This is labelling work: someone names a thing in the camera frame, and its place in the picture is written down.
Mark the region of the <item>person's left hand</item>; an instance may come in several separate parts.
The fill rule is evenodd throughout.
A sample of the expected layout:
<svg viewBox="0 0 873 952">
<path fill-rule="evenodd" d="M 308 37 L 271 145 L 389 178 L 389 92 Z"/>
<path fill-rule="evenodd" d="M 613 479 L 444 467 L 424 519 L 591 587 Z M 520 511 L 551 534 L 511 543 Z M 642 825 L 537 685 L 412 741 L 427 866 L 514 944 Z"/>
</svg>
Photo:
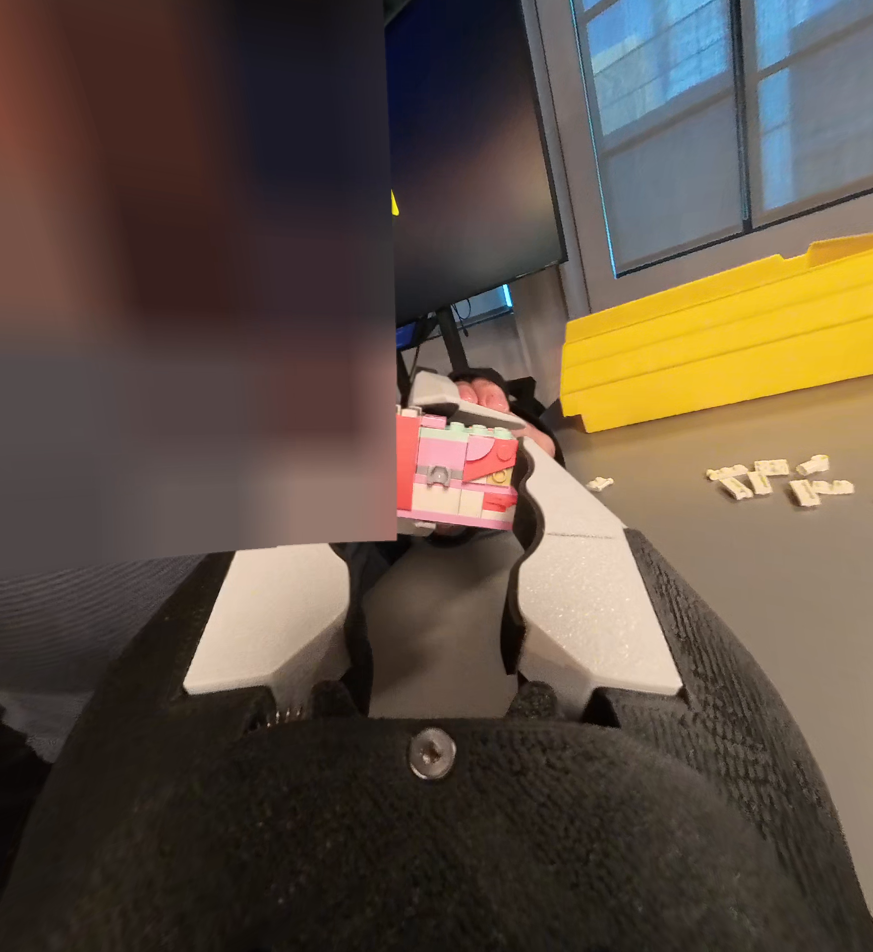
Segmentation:
<svg viewBox="0 0 873 952">
<path fill-rule="evenodd" d="M 486 378 L 474 378 L 471 381 L 456 381 L 458 395 L 462 401 L 477 404 L 480 407 L 497 412 L 511 410 L 509 398 L 502 387 Z M 523 421 L 521 425 L 510 425 L 507 429 L 516 438 L 531 439 L 550 457 L 558 455 L 558 447 L 549 433 L 539 429 L 530 422 Z"/>
</svg>

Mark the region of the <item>grey ribbed cloth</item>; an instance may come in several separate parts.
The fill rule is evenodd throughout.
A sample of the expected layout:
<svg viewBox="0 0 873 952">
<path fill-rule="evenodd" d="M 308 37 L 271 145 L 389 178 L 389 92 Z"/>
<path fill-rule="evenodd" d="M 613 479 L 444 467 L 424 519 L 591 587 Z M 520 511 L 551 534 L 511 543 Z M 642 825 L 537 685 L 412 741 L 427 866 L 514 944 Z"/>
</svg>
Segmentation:
<svg viewBox="0 0 873 952">
<path fill-rule="evenodd" d="M 53 763 L 110 663 L 201 555 L 0 580 L 0 714 Z"/>
</svg>

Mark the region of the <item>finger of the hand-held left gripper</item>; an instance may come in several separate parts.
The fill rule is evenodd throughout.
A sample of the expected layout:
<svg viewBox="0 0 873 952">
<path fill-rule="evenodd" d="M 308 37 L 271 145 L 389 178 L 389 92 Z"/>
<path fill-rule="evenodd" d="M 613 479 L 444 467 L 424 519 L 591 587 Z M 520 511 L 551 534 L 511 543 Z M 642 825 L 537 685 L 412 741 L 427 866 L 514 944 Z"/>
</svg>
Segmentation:
<svg viewBox="0 0 873 952">
<path fill-rule="evenodd" d="M 525 427 L 525 421 L 508 411 L 497 411 L 463 400 L 454 381 L 448 376 L 429 370 L 418 370 L 412 377 L 407 408 L 418 409 L 424 415 L 441 416 L 446 418 L 447 422 L 460 422 L 467 426 L 503 427 L 510 432 Z"/>
</svg>

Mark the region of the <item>heap of white toy bricks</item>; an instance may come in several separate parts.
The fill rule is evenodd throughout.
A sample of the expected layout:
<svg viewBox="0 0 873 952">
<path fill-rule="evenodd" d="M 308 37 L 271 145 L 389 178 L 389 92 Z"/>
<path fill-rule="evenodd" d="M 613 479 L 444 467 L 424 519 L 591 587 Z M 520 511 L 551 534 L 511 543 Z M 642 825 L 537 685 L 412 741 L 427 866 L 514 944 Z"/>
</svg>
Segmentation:
<svg viewBox="0 0 873 952">
<path fill-rule="evenodd" d="M 686 519 L 873 512 L 873 455 L 868 447 L 838 447 L 788 459 L 748 458 L 724 467 L 656 451 L 627 463 L 600 458 L 578 466 L 576 475 L 595 497 L 637 523 L 650 513 Z"/>
</svg>

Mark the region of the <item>black monitor stand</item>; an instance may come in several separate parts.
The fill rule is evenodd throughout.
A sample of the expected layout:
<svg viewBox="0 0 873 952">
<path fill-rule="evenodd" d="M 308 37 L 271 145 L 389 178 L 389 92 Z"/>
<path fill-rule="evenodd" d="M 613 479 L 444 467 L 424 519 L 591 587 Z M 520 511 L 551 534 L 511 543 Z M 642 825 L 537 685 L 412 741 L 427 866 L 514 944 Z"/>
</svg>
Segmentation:
<svg viewBox="0 0 873 952">
<path fill-rule="evenodd" d="M 412 322 L 396 327 L 396 382 L 402 399 L 408 395 L 410 384 L 416 373 L 417 361 L 413 358 L 411 367 L 407 367 L 403 352 L 418 351 L 424 343 L 439 331 L 439 337 L 447 351 L 452 372 L 469 372 L 470 366 L 463 346 L 460 327 L 457 324 L 457 311 L 454 304 L 419 317 Z"/>
</svg>

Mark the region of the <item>yellow plastic bin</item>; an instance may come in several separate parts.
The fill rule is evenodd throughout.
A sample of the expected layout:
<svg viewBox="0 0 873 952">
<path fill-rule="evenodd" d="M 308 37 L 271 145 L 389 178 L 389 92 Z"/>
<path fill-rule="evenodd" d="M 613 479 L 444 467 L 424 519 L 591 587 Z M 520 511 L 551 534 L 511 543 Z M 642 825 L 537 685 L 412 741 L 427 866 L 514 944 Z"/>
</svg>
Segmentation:
<svg viewBox="0 0 873 952">
<path fill-rule="evenodd" d="M 585 431 L 873 375 L 873 233 L 575 319 L 561 410 Z"/>
</svg>

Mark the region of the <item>grey framed window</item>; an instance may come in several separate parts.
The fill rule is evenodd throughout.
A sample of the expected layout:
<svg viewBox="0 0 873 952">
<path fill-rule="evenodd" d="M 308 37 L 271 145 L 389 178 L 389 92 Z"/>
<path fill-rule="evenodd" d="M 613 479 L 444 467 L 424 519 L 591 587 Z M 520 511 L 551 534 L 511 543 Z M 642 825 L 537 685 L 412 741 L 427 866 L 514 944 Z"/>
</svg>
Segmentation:
<svg viewBox="0 0 873 952">
<path fill-rule="evenodd" d="M 873 232 L 873 2 L 536 2 L 572 316 Z"/>
</svg>

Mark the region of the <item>pink toy brick model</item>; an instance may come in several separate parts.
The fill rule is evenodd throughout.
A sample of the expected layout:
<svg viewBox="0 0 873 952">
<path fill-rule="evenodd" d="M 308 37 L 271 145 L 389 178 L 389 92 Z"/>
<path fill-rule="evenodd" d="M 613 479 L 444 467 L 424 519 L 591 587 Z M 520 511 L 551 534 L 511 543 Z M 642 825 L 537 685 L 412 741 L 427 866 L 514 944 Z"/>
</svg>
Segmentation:
<svg viewBox="0 0 873 952">
<path fill-rule="evenodd" d="M 397 409 L 397 531 L 422 536 L 439 526 L 512 528 L 518 442 L 503 427 L 450 422 Z"/>
</svg>

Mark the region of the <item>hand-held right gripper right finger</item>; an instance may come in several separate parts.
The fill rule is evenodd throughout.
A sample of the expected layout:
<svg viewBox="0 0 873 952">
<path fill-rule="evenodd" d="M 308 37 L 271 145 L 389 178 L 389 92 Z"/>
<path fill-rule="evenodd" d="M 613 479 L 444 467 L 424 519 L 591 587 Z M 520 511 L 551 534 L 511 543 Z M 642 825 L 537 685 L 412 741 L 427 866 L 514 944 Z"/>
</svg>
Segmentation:
<svg viewBox="0 0 873 952">
<path fill-rule="evenodd" d="M 505 667 L 582 719 L 598 689 L 676 697 L 683 682 L 626 526 L 530 439 L 514 470 L 523 548 L 505 603 Z"/>
</svg>

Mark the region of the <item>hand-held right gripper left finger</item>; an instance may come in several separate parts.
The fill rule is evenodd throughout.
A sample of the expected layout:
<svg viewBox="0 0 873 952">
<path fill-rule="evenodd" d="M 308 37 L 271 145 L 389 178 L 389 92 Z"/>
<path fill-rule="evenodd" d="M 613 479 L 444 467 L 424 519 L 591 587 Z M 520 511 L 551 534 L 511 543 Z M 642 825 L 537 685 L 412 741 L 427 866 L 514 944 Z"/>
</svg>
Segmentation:
<svg viewBox="0 0 873 952">
<path fill-rule="evenodd" d="M 373 661 L 341 551 L 295 544 L 234 554 L 183 680 L 191 697 L 264 688 L 277 716 L 307 716 L 311 691 L 340 682 L 370 708 Z"/>
</svg>

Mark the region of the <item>black monitor screen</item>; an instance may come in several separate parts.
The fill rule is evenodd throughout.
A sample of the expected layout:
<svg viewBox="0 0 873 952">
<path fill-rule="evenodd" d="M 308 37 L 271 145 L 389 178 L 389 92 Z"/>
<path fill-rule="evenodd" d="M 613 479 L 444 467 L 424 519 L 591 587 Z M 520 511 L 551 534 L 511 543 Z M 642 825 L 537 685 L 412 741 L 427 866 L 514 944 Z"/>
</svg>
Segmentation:
<svg viewBox="0 0 873 952">
<path fill-rule="evenodd" d="M 408 2 L 385 47 L 397 327 L 565 263 L 522 2 Z"/>
</svg>

